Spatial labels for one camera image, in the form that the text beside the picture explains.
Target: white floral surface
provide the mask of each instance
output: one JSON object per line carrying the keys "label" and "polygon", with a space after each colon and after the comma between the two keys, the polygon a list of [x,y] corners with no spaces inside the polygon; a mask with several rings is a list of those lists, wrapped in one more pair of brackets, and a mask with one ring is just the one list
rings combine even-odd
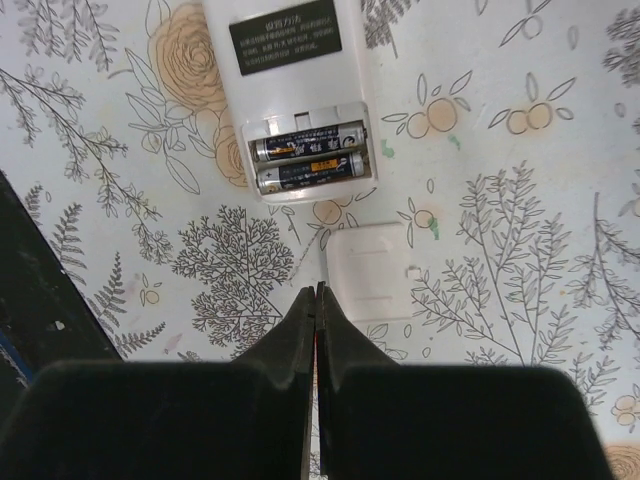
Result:
{"label": "white floral surface", "polygon": [[415,316],[369,338],[403,362],[561,369],[638,478],[640,6],[362,7],[374,192],[256,203],[202,7],[172,0],[0,0],[0,167],[132,360],[237,355],[324,278],[332,231],[402,222]]}

